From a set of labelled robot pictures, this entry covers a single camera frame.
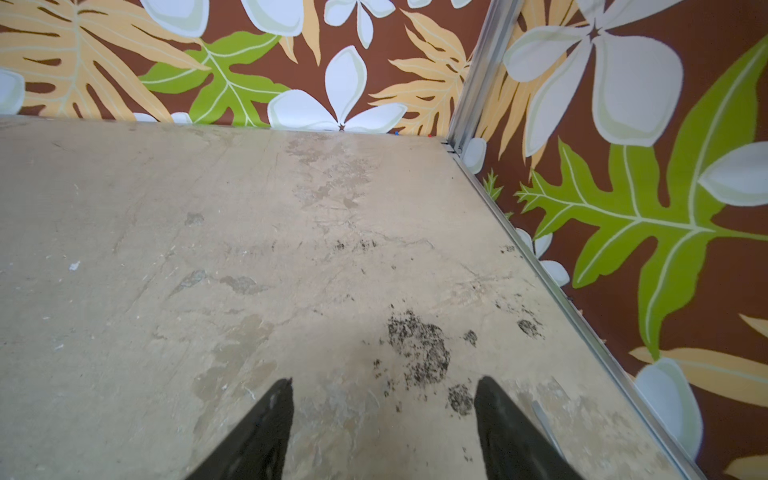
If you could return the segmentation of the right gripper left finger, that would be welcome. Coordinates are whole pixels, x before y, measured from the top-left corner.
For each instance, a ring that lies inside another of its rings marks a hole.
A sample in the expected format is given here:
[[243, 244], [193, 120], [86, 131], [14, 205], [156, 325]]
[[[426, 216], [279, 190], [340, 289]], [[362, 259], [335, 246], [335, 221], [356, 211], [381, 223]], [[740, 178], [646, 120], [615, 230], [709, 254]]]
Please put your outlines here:
[[280, 480], [293, 416], [292, 380], [280, 379], [187, 480]]

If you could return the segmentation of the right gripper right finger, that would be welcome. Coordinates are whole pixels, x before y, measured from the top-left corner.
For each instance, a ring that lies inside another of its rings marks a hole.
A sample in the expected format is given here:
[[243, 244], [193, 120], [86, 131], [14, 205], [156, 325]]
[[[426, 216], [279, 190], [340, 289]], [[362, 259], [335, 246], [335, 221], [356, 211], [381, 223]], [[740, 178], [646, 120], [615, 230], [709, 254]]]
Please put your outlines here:
[[478, 381], [474, 409], [489, 479], [581, 477], [492, 377]]

